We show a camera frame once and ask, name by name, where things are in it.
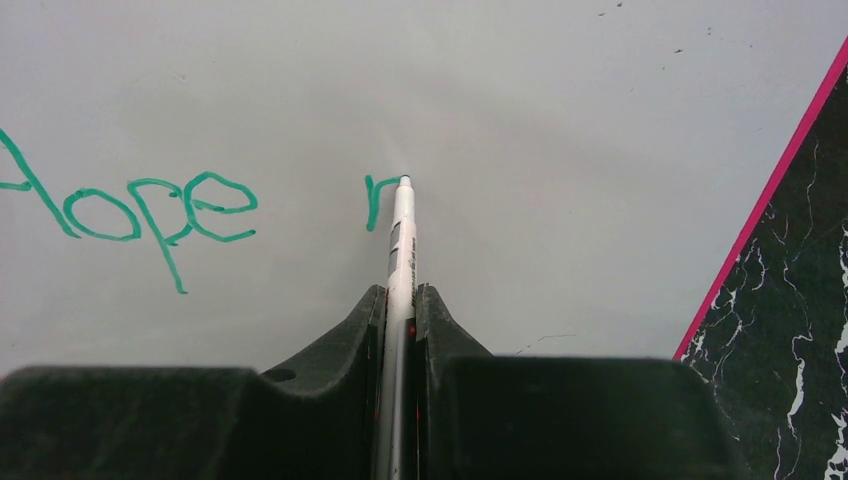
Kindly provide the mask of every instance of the green handwriting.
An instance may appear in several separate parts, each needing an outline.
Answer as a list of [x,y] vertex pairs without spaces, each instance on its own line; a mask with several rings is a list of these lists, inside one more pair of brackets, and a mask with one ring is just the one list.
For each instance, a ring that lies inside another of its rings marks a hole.
[[374,185],[371,175],[365,175],[365,190],[368,193],[368,223],[365,228],[373,232],[377,226],[377,215],[380,213],[380,190],[386,185],[400,183],[400,177],[392,177]]
[[[20,170],[26,178],[26,181],[21,183],[0,182],[0,190],[15,190],[18,192],[28,192],[30,190],[35,190],[35,192],[41,198],[41,201],[53,215],[53,218],[56,219],[56,223],[59,224],[59,227],[62,229],[63,232],[65,232],[65,234],[74,238],[82,238],[71,228],[71,226],[74,226],[80,232],[90,237],[98,238],[101,240],[111,240],[114,242],[129,242],[131,240],[141,238],[141,224],[138,221],[138,217],[136,217],[135,213],[133,213],[130,207],[127,206],[127,204],[125,204],[124,202],[117,199],[116,197],[100,189],[81,188],[76,192],[68,195],[62,205],[62,210],[64,211],[63,216],[62,212],[56,206],[56,203],[53,202],[53,200],[50,198],[50,195],[47,193],[47,190],[45,190],[44,186],[41,184],[41,181],[38,180],[38,177],[35,176],[35,173],[33,173],[32,169],[27,164],[20,149],[18,149],[12,139],[9,138],[9,136],[6,135],[6,132],[4,132],[2,129],[0,129],[0,143],[2,143],[3,146],[7,150],[9,150],[9,153],[12,154],[12,158],[15,160],[15,164],[18,166],[18,170]],[[224,207],[203,200],[193,200],[192,194],[194,189],[206,180],[214,180],[225,187],[238,190],[247,198],[247,204],[239,207]],[[379,188],[383,185],[383,183],[384,182],[381,182],[377,185],[378,195]],[[147,186],[158,186],[166,188],[170,197],[180,200],[181,209],[185,211],[186,224],[185,226],[183,226],[182,229],[180,229],[179,232],[167,237],[162,233],[162,229],[159,228],[159,225],[156,223],[153,214],[150,212],[150,208],[147,206],[147,202],[139,191],[140,187]],[[141,216],[144,217],[144,220],[147,223],[147,227],[153,233],[153,237],[156,239],[156,243],[159,245],[159,249],[162,252],[162,256],[165,258],[165,263],[168,265],[168,269],[170,270],[171,276],[174,279],[174,285],[177,289],[177,292],[179,293],[187,292],[183,288],[182,279],[180,278],[179,271],[177,270],[173,255],[171,254],[171,248],[177,246],[177,241],[185,238],[192,231],[197,231],[199,234],[219,242],[233,242],[256,234],[256,230],[251,229],[233,235],[219,235],[204,228],[198,222],[197,214],[195,212],[196,210],[209,210],[211,212],[223,215],[232,215],[236,213],[243,213],[250,210],[255,210],[259,206],[259,202],[256,198],[256,195],[254,195],[253,192],[247,186],[242,185],[240,183],[236,183],[232,180],[228,180],[227,178],[224,178],[223,176],[215,172],[203,172],[197,175],[186,184],[184,189],[169,181],[161,180],[158,178],[141,178],[138,180],[132,180],[130,182],[127,182],[127,192],[129,192],[130,196],[133,198],[133,200],[135,200],[136,206],[138,207],[139,211],[141,211]],[[83,223],[80,222],[74,214],[74,205],[78,201],[89,197],[99,197],[101,200],[104,200],[107,203],[114,205],[118,210],[120,210],[121,213],[123,213],[129,221],[131,229],[130,233],[124,235],[111,235],[107,233],[95,232],[91,228],[83,225]]]

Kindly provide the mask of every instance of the pink border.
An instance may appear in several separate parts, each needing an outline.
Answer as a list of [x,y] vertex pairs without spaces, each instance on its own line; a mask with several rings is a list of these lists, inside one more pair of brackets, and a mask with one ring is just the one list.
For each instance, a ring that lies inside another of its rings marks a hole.
[[754,205],[751,215],[748,216],[745,226],[742,227],[742,231],[739,232],[739,236],[736,238],[733,248],[730,249],[730,254],[728,254],[727,258],[724,260],[724,264],[721,266],[718,276],[716,276],[716,279],[713,281],[713,284],[707,293],[707,297],[704,298],[704,302],[701,303],[701,308],[699,308],[698,313],[695,314],[695,319],[692,320],[692,325],[689,326],[689,330],[687,330],[686,335],[683,336],[680,346],[677,347],[677,351],[674,352],[673,358],[675,360],[679,360],[680,357],[686,353],[686,347],[689,346],[692,338],[695,337],[695,332],[698,331],[701,321],[704,320],[704,316],[706,316],[707,309],[710,308],[713,298],[715,298],[719,288],[721,288],[724,284],[724,280],[730,273],[730,269],[733,268],[733,264],[736,263],[736,257],[739,256],[739,253],[742,252],[742,248],[746,243],[748,243],[748,238],[751,236],[751,232],[760,220],[763,211],[766,209],[766,205],[768,205],[769,201],[771,201],[771,196],[774,194],[775,189],[777,189],[778,184],[780,184],[780,180],[783,178],[783,174],[786,173],[786,169],[789,168],[789,163],[792,162],[792,159],[795,158],[795,154],[798,153],[798,149],[801,148],[801,143],[804,141],[804,138],[807,137],[810,127],[813,126],[813,122],[816,120],[816,117],[819,116],[819,112],[821,111],[822,106],[824,106],[825,100],[827,100],[831,90],[833,90],[833,86],[836,85],[836,81],[842,75],[843,70],[845,70],[846,65],[848,65],[848,38],[846,38],[845,42],[842,43],[842,47],[840,47],[839,53],[836,54],[836,59],[833,60],[830,70],[828,70],[827,75],[824,76],[824,80],[813,97],[813,101],[810,102],[810,106],[807,107],[807,111],[804,112],[804,116],[801,117],[801,123],[798,124],[798,128],[795,129],[795,133],[789,140],[789,145],[786,146],[786,150],[783,152],[783,155],[780,156],[780,160],[777,162],[777,167],[775,167],[774,172],[772,172],[771,177],[769,177],[768,183],[766,183],[766,188],[764,188],[763,193],[760,194],[760,198]]

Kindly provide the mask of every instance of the black and white marble cover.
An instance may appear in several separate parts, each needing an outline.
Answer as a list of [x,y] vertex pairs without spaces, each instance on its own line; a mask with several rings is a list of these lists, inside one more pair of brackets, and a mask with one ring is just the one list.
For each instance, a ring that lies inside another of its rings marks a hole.
[[848,72],[681,360],[750,478],[848,478]]

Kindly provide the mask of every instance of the pen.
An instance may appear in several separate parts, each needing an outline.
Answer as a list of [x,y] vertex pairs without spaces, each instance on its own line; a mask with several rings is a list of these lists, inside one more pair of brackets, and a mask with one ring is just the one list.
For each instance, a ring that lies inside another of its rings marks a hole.
[[408,176],[401,177],[395,191],[389,249],[377,480],[413,478],[415,468],[415,398],[409,371],[415,341],[415,193]]

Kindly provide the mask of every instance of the white surface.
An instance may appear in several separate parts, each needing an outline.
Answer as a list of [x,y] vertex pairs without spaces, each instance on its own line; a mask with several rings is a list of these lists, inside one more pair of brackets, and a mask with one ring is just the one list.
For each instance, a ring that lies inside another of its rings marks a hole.
[[[96,187],[139,215],[127,181],[206,170],[259,199],[202,214],[258,233],[180,242],[180,295],[144,224],[74,239],[34,192],[0,191],[0,372],[267,368],[385,280],[393,188],[368,233],[363,177],[404,173],[420,281],[488,348],[670,357],[848,4],[623,2],[0,2],[0,128],[60,207]],[[23,181],[5,151],[0,181]],[[159,196],[173,233],[184,212]]]

